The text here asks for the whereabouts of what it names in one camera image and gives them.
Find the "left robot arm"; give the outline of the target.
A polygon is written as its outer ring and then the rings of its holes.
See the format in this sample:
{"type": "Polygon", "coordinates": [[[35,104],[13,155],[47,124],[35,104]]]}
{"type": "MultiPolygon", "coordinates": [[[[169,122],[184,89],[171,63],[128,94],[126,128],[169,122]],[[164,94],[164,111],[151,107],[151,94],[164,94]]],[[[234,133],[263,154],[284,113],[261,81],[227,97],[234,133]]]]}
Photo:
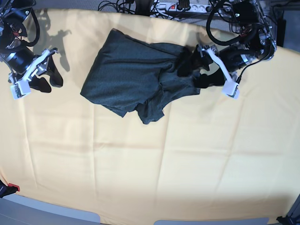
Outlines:
{"type": "Polygon", "coordinates": [[[238,89],[242,75],[248,67],[270,60],[277,49],[269,23],[257,0],[211,0],[206,22],[206,31],[213,45],[198,44],[192,55],[178,68],[179,76],[187,76],[195,70],[209,70],[212,63],[219,68],[211,74],[199,75],[194,84],[197,88],[222,86],[226,93],[238,89]],[[213,36],[211,22],[215,14],[230,25],[237,26],[237,36],[222,41],[213,36]]]}

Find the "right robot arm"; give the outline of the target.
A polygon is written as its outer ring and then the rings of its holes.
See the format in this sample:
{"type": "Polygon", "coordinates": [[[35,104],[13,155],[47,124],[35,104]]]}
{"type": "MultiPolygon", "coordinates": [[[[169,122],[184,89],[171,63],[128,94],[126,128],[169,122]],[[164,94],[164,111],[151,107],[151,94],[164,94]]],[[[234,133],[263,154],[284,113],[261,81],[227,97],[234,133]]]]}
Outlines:
{"type": "Polygon", "coordinates": [[[50,93],[52,87],[63,86],[63,78],[53,61],[58,49],[44,49],[40,55],[30,49],[40,38],[35,5],[34,0],[8,0],[0,4],[0,60],[10,69],[8,82],[14,99],[30,94],[32,89],[50,93]],[[25,40],[28,34],[23,24],[29,16],[36,30],[31,42],[25,40]]]}

